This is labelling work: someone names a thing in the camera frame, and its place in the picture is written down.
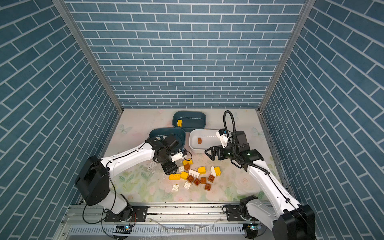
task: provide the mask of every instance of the robotic arm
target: robotic arm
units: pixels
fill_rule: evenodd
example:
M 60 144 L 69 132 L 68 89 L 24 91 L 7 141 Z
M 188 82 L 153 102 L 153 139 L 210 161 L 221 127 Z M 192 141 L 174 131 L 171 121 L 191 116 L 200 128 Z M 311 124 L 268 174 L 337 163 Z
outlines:
M 232 119 L 233 132 L 229 133 L 225 115 Z M 314 212 L 310 206 L 302 206 L 280 184 L 257 150 L 251 150 L 243 131 L 236 131 L 235 121 L 230 111 L 225 111 L 224 129 L 216 136 L 222 146 L 207 149 L 205 154 L 211 160 L 231 159 L 231 163 L 245 171 L 257 181 L 264 194 L 270 200 L 273 209 L 252 195 L 240 200 L 240 212 L 244 219 L 257 218 L 272 230 L 275 240 L 313 240 L 315 239 Z
M 225 115 L 232 118 L 233 132 L 229 132 Z M 240 200 L 240 212 L 244 219 L 257 218 L 272 230 L 276 240 L 313 240 L 314 212 L 308 205 L 302 206 L 279 183 L 255 149 L 251 150 L 243 131 L 236 131 L 230 111 L 225 111 L 224 129 L 217 132 L 221 146 L 214 146 L 205 151 L 212 160 L 230 159 L 237 168 L 243 168 L 258 182 L 270 200 L 273 209 L 265 206 L 260 199 L 249 196 Z M 178 141 L 174 135 L 165 139 L 148 138 L 144 143 L 128 151 L 111 157 L 98 159 L 92 156 L 81 169 L 75 185 L 87 205 L 99 204 L 110 209 L 115 219 L 122 222 L 132 217 L 132 206 L 123 195 L 117 195 L 109 189 L 109 182 L 122 171 L 144 161 L 153 159 L 161 164 L 165 174 L 175 174 L 175 161 L 183 158 L 184 153 L 174 152 Z
M 177 166 L 174 162 L 183 158 L 183 152 L 173 153 L 178 143 L 174 135 L 165 139 L 152 137 L 137 147 L 111 157 L 98 159 L 92 156 L 85 162 L 75 185 L 87 205 L 99 204 L 116 214 L 118 220 L 129 220 L 132 206 L 123 195 L 110 191 L 109 182 L 122 171 L 151 159 L 161 164 L 165 174 L 175 174 Z

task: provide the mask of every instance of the yellow lego brick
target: yellow lego brick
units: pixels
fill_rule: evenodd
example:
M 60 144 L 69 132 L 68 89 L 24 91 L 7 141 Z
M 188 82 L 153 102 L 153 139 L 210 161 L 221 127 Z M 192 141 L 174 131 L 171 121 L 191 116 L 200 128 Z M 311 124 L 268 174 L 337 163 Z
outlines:
M 215 173 L 217 176 L 220 176 L 221 175 L 221 171 L 220 171 L 220 168 L 219 167 L 215 167 Z
M 181 174 L 179 174 L 180 175 L 180 177 L 182 178 L 182 179 L 184 179 L 184 180 L 187 180 L 187 178 L 188 178 L 188 176 L 189 176 L 189 174 L 187 173 L 187 172 L 181 172 Z
M 185 166 L 187 164 L 189 164 L 189 165 L 193 164 L 192 160 L 189 160 L 189 161 L 188 160 L 183 160 L 183 166 Z
M 199 167 L 197 169 L 197 171 L 200 173 L 200 174 L 204 174 L 206 171 L 205 171 L 205 167 Z
M 169 175 L 169 180 L 180 180 L 180 173 Z

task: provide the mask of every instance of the aluminum frame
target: aluminum frame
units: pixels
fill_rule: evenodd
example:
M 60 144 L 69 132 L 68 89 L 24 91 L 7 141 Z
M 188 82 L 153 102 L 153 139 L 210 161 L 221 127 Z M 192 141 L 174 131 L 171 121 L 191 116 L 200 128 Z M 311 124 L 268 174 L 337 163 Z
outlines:
M 72 16 L 72 14 L 70 13 L 67 5 L 65 4 L 64 0 L 52 0 L 52 2 L 55 5 L 57 11 L 60 13 L 61 17 L 63 18 L 65 24 L 67 25 L 67 27 L 71 31 L 77 44 L 79 45 L 79 47 L 83 51 L 89 64 L 91 65 L 92 69 L 95 71 L 97 77 L 99 78 L 99 81 L 104 86 L 109 97 L 111 98 L 112 102 L 116 106 L 117 110 L 119 111 L 119 113 L 122 113 L 123 107 L 120 104 L 120 101 L 118 100 L 118 98 L 115 95 L 114 91 L 112 90 L 110 84 L 108 83 L 108 80 L 104 75 L 104 72 L 102 71 L 99 63 L 97 62 L 95 56 L 93 55 L 89 45 L 85 41 L 85 38 L 84 38 L 83 34 L 81 33 L 79 26 L 76 24 L 76 22 Z
M 284 48 L 283 54 L 281 55 L 280 61 L 277 64 L 277 67 L 272 75 L 271 81 L 265 91 L 264 98 L 262 99 L 262 102 L 259 106 L 259 111 L 263 112 L 269 98 L 271 97 L 271 94 L 273 92 L 273 89 L 275 88 L 277 81 L 279 80 L 279 77 L 283 71 L 283 68 L 285 67 L 285 64 L 287 63 L 288 57 L 292 52 L 293 47 L 295 46 L 296 40 L 299 38 L 299 34 L 301 30 L 303 29 L 304 23 L 306 22 L 312 7 L 314 5 L 316 0 L 306 0 L 304 3 L 299 17 L 297 19 L 297 22 L 295 26 L 293 27 L 291 36 L 287 42 L 287 45 Z

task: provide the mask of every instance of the table surface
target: table surface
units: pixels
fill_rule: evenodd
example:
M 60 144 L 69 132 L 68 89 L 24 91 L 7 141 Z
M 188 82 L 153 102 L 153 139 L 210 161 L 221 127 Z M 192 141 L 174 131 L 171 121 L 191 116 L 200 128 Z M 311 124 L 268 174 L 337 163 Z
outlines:
M 151 130 L 161 127 L 172 127 L 172 118 L 177 109 L 126 109 L 124 110 L 117 128 L 104 156 L 111 156 L 124 152 L 148 138 Z M 191 109 L 200 111 L 207 116 L 205 129 L 223 128 L 224 109 Z M 251 149 L 257 149 L 264 157 L 271 172 L 279 179 L 268 144 L 265 140 L 256 111 L 253 109 L 231 110 L 235 118 L 236 130 L 244 131 Z M 229 114 L 227 114 L 228 129 L 232 129 Z M 189 134 L 186 133 L 185 149 L 189 147 Z M 220 167 L 222 174 L 212 183 L 210 191 L 204 189 L 205 185 L 184 188 L 185 180 L 169 180 L 160 164 L 154 161 L 145 161 L 113 178 L 118 194 L 123 194 L 130 202 L 228 202 L 238 201 L 249 195 L 256 195 L 267 200 L 260 186 L 244 169 L 236 168 L 229 159 L 212 161 L 201 153 L 193 154 L 192 170 L 205 166 L 207 173 L 200 177 L 210 175 L 212 166 Z M 173 191 L 173 184 L 179 185 L 178 191 Z

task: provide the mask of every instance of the blue brick wall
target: blue brick wall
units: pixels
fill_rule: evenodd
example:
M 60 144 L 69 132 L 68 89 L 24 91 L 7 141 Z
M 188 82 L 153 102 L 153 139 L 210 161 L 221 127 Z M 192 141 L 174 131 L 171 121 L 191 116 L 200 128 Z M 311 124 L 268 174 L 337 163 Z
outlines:
M 384 2 L 317 0 L 265 118 L 318 239 L 384 239 Z
M 0 239 L 51 238 L 117 111 L 51 0 L 0 1 Z
M 304 0 L 66 1 L 125 108 L 256 108 Z

